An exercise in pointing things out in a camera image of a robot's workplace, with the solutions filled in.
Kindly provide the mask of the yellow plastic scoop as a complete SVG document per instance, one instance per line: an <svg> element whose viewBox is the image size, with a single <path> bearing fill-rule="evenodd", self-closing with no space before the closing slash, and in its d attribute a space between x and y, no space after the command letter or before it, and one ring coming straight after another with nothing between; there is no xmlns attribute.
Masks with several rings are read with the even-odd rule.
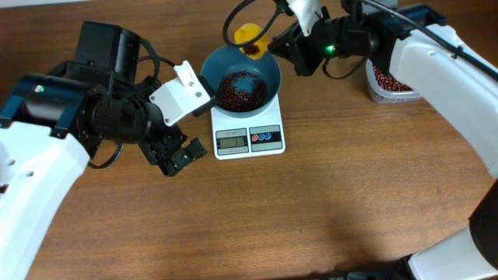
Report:
<svg viewBox="0 0 498 280"><path fill-rule="evenodd" d="M234 40L236 44L247 43L253 40L263 29L254 24L246 23L239 27L235 34ZM258 60L263 57L263 55L268 51L268 45L270 44L269 37L264 34L260 39L255 41L251 45L245 47L240 47L240 51L253 60Z"/></svg>

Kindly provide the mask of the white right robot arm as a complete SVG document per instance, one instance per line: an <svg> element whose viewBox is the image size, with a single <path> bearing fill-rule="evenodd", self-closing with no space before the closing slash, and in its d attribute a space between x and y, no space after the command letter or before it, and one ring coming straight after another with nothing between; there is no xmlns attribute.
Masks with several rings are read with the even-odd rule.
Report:
<svg viewBox="0 0 498 280"><path fill-rule="evenodd" d="M333 58L360 56L420 94L497 174L497 69L476 54L427 5L344 1L331 18L316 1L281 1L296 22L269 44L298 75ZM390 271L359 279L485 279L497 275L497 189L491 187L468 225L439 243L403 257Z"/></svg>

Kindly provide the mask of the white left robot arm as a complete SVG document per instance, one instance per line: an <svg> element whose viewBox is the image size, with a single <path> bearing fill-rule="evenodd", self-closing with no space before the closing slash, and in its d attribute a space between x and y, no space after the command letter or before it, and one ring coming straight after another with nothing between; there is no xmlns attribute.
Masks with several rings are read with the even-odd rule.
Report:
<svg viewBox="0 0 498 280"><path fill-rule="evenodd" d="M60 204L104 140L136 144L172 177L203 157L178 121L218 103L207 80L184 61L175 78L135 79L150 42L118 25L86 21L75 57L46 75L23 76L1 108L1 277L23 279Z"/></svg>

